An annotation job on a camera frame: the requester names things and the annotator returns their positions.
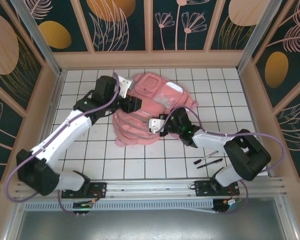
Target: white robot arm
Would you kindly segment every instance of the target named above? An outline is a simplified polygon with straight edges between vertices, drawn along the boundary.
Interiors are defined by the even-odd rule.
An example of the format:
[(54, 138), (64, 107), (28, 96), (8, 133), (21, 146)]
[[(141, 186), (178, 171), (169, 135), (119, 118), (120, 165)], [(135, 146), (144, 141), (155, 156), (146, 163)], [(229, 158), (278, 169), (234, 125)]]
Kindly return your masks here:
[(65, 121), (43, 142), (31, 149), (30, 152), (21, 150), (17, 154), (17, 164), (19, 165), (29, 156), (40, 152), (32, 161), (25, 164), (18, 170), (18, 177), (40, 194), (46, 196), (54, 190), (89, 190), (90, 179), (77, 171), (54, 171), (60, 155), (80, 136), (89, 129), (99, 118), (105, 115), (106, 110), (115, 111), (121, 108), (124, 112), (130, 113), (141, 107), (142, 101), (136, 97), (127, 97), (128, 89), (134, 85), (131, 79), (118, 76), (120, 91), (116, 100), (107, 108), (98, 112), (82, 115), (82, 113), (95, 109), (106, 104), (114, 94), (116, 80), (108, 76), (101, 76), (94, 90), (89, 91), (81, 100), (77, 101), (73, 110)]

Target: black marker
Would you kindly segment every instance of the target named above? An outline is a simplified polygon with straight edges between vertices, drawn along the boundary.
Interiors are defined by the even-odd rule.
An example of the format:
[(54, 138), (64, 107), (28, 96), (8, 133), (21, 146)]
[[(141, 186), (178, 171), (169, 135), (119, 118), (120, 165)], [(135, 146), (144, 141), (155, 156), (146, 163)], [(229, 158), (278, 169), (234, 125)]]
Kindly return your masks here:
[(201, 165), (201, 166), (198, 166), (198, 167), (197, 167), (197, 169), (200, 169), (200, 168), (206, 167), (206, 166), (208, 166), (208, 165), (211, 165), (211, 164), (216, 164), (216, 163), (218, 163), (218, 162), (221, 162), (222, 160), (223, 160), (223, 158), (222, 158), (222, 159), (221, 159), (221, 158), (219, 158), (218, 160), (215, 160), (215, 161), (209, 162), (208, 164), (203, 164), (203, 165)]

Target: metal frame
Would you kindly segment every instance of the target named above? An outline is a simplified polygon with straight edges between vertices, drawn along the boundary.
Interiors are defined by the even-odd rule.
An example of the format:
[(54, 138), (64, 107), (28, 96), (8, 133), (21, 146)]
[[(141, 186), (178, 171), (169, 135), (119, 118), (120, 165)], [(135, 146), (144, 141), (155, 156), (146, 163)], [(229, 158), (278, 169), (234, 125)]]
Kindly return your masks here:
[(11, 4), (15, 8), (17, 14), (20, 16), (21, 20), (23, 21), (25, 27), (31, 34), (32, 38), (34, 39), (35, 43), (41, 50), (41, 53), (50, 64), (53, 72), (56, 75), (60, 75), (60, 66), (58, 65), (51, 48), (46, 43), (44, 36), (42, 35), (38, 25), (32, 18), (31, 13), (28, 11), (28, 8), (23, 0), (10, 0)]
[(249, 38), (243, 53), (242, 57), (238, 63), (238, 71), (242, 72), (247, 63), (249, 62), (254, 50), (260, 43), (263, 35), (265, 34), (267, 28), (270, 26), (273, 13), (275, 13), (276, 10), (281, 5), (282, 0), (271, 0), (269, 1), (268, 5), (265, 8), (264, 13), (262, 14), (260, 21), (256, 25), (255, 29), (253, 30), (251, 37)]

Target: enclosure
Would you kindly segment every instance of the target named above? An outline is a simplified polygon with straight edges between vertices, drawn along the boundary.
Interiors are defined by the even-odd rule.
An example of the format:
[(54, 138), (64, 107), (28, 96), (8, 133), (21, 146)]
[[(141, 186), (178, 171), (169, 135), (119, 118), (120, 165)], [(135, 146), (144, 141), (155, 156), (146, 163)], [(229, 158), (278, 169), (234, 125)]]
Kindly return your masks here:
[[(229, 211), (241, 212), (212, 214), (213, 200), (228, 197), (189, 188), (230, 165), (226, 154), (198, 170), (193, 162), (213, 149), (170, 135), (117, 146), (111, 115), (55, 168), (107, 184), (89, 214), (62, 212), (57, 191), (7, 199), (17, 153), (59, 127), (100, 76), (149, 72), (184, 87), (208, 131), (283, 142), (282, 164), (244, 181), (247, 191), (239, 183), (242, 202)], [(274, 166), (280, 146), (257, 139)], [(11, 178), (14, 200), (34, 192)], [(62, 199), (69, 211), (75, 201)], [(0, 0), (0, 239), (61, 238), (300, 239), (300, 0)]]

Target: feather illustration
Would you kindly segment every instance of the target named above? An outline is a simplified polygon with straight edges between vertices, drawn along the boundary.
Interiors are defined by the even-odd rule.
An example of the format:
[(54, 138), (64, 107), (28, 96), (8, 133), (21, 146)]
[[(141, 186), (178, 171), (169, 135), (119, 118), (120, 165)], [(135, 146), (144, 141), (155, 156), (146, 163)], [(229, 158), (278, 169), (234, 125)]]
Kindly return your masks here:
[(129, 43), (129, 26), (124, 12), (117, 8), (112, 1), (113, 9), (105, 0), (101, 0), (102, 7), (92, 0), (93, 10), (97, 17), (90, 13), (94, 25), (93, 45), (96, 51), (126, 50)]
[(300, 151), (300, 103), (283, 109), (278, 122), (291, 151)]
[(284, 38), (276, 42), (270, 43), (267, 47), (283, 43), (283, 48), (287, 52), (299, 52), (300, 53), (300, 25), (291, 27), (285, 34)]
[(42, 20), (52, 9), (52, 0), (24, 0), (32, 17)]

